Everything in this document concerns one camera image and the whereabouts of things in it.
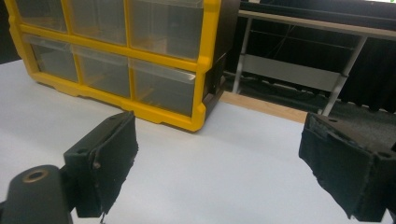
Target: yellow storage organizer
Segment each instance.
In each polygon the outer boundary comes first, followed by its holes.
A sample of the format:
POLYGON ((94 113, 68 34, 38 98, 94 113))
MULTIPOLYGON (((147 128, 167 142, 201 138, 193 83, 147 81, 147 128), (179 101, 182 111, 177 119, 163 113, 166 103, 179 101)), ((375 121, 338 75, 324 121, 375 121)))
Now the yellow storage organizer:
POLYGON ((195 132, 222 94, 238 0, 5 0, 32 79, 195 132))

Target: clear plastic drawer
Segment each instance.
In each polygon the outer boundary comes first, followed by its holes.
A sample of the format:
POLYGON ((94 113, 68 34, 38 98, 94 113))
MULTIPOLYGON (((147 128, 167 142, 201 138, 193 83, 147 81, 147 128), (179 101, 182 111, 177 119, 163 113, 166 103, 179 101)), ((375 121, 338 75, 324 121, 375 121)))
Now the clear plastic drawer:
POLYGON ((134 71, 136 100, 183 114, 191 115, 195 74, 140 60, 130 60, 134 71))
POLYGON ((16 2, 24 23, 66 33, 61 0, 17 0, 16 2))
POLYGON ((73 33, 126 45, 123 0, 69 0, 73 33))
POLYGON ((132 48, 196 60, 202 3, 203 0, 129 0, 132 48))
POLYGON ((69 44, 37 35, 24 35, 23 41, 31 44, 41 72, 78 82, 76 65, 69 44))
POLYGON ((83 83, 97 90, 131 97, 128 59, 117 54, 73 46, 83 83))

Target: wooden board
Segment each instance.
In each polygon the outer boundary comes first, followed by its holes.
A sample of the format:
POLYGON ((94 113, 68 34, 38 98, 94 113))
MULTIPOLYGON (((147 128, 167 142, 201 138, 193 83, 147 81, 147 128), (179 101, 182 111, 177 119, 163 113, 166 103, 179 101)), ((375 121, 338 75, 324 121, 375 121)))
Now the wooden board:
POLYGON ((306 112, 286 107, 283 105, 276 105, 262 100, 253 99, 243 95, 238 95, 225 91, 220 100, 231 105, 239 105, 247 109, 259 111, 265 114, 280 117, 282 119, 289 119, 296 122, 304 123, 306 112))
POLYGON ((328 21, 315 21, 295 17, 279 16, 274 14, 267 14, 261 12, 253 12, 246 10, 239 10, 240 17, 252 18, 262 21, 281 22, 290 25, 303 26, 319 30, 333 31, 350 35, 363 35, 379 39, 395 40, 396 31, 376 29, 370 27, 347 25, 342 23, 328 22, 328 21))

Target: yellow frame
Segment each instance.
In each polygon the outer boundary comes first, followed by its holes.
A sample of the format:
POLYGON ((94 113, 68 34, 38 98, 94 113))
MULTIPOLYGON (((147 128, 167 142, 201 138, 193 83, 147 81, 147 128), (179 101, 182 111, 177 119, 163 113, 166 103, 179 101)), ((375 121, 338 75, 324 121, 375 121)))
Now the yellow frame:
MULTIPOLYGON (((123 0, 127 46, 118 46, 98 40, 93 40, 77 35, 73 35, 70 29, 70 11, 67 0, 61 0, 67 33, 58 33, 24 24, 21 20, 15 0, 5 0, 8 14, 10 33, 15 43, 17 52, 23 59, 29 76, 37 82, 41 82, 52 86, 57 91, 72 95, 84 96, 97 99, 112 105, 116 105, 125 110, 133 110, 138 118, 146 119, 154 123, 167 123, 179 128, 195 132, 202 128, 205 123, 206 108, 203 104, 203 91, 205 85, 205 73, 212 67, 216 35, 218 30, 219 12, 221 0, 204 0, 204 17, 202 25, 200 51, 197 62, 182 60, 179 58, 164 56, 151 52, 145 52, 138 49, 129 48, 129 0, 123 0), (83 47, 98 49, 104 52, 111 52, 128 58, 145 60, 151 63, 161 64, 165 66, 175 67, 195 73, 195 88, 192 103, 191 117, 180 115, 171 111, 160 109, 151 105, 144 105, 134 100, 133 91, 131 91, 131 99, 119 97, 117 95, 99 91, 82 84, 82 75, 80 73, 77 55, 75 57, 76 68, 78 72, 78 83, 57 78, 45 73, 39 72, 35 62, 35 55, 29 44, 22 41, 22 34, 39 35, 46 38, 60 40, 70 44, 76 44, 83 47)), ((131 89, 133 87, 133 72, 130 72, 131 89)))

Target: white table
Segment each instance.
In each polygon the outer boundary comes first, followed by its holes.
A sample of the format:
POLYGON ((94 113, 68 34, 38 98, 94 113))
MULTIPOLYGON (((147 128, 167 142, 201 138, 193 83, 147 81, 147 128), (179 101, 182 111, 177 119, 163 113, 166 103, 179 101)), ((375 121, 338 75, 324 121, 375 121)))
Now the white table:
MULTIPOLYGON (((21 61, 0 65, 0 106, 0 201, 15 175, 63 166, 67 149, 120 112, 34 83, 21 61)), ((222 102, 194 134, 138 119, 140 151, 106 223, 357 223, 298 158, 302 129, 222 102)))

